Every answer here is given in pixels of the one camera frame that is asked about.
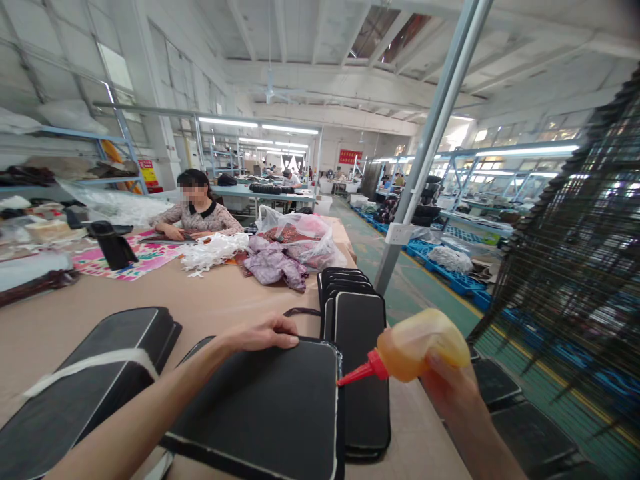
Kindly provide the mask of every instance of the electrical outlet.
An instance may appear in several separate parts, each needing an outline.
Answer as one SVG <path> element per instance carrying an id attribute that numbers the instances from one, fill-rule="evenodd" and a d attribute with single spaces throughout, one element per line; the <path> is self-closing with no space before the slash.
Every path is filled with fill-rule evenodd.
<path id="1" fill-rule="evenodd" d="M 402 223 L 392 222 L 389 224 L 389 231 L 385 238 L 385 242 L 390 245 L 408 245 L 411 240 L 411 232 L 414 225 L 403 225 Z"/>

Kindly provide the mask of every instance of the ceiling fan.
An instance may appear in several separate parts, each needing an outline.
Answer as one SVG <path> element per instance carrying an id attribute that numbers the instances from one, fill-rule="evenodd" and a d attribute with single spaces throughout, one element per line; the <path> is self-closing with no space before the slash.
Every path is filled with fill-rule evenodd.
<path id="1" fill-rule="evenodd" d="M 267 70 L 267 86 L 266 88 L 259 85 L 258 88 L 249 89 L 250 93 L 263 93 L 267 99 L 267 105 L 271 103 L 272 98 L 276 97 L 282 100 L 286 100 L 287 103 L 298 104 L 298 102 L 291 99 L 291 95 L 300 93 L 306 93 L 304 89 L 284 89 L 273 88 L 273 70 L 271 68 L 271 2 L 269 2 L 269 68 Z"/>

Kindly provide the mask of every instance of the black collar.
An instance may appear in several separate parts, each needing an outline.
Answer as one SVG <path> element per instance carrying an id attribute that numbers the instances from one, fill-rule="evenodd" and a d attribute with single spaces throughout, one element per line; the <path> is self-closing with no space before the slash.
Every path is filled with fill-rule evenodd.
<path id="1" fill-rule="evenodd" d="M 204 210 L 204 212 L 200 212 L 200 216 L 202 218 L 207 218 L 208 216 L 210 216 L 210 214 L 213 213 L 214 210 L 215 210 L 215 202 L 212 200 L 211 206 L 208 209 Z M 189 202 L 189 213 L 192 215 L 196 214 L 195 207 L 191 202 Z"/>

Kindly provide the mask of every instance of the purple fabric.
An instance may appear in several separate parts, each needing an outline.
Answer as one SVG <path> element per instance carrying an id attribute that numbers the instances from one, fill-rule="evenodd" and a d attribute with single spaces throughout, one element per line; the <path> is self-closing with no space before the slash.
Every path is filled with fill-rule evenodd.
<path id="1" fill-rule="evenodd" d="M 264 238 L 253 236 L 249 238 L 249 248 L 255 255 L 246 259 L 243 265 L 262 285 L 276 283 L 284 277 L 289 288 L 304 292 L 307 288 L 305 278 L 309 276 L 307 268 L 286 256 L 284 247 L 280 243 L 269 243 Z"/>

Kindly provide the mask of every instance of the red nozzle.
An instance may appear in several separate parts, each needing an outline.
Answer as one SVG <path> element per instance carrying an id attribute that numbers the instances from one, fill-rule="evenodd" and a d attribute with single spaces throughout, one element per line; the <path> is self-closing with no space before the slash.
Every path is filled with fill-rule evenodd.
<path id="1" fill-rule="evenodd" d="M 338 380 L 338 387 L 342 387 L 349 383 L 353 383 L 358 380 L 362 380 L 363 378 L 370 377 L 372 375 L 377 375 L 380 380 L 386 380 L 389 378 L 389 372 L 385 367 L 385 364 L 382 363 L 382 359 L 380 355 L 378 355 L 378 350 L 371 350 L 368 354 L 369 361 L 360 365 L 356 370 L 346 374 L 340 380 Z"/>

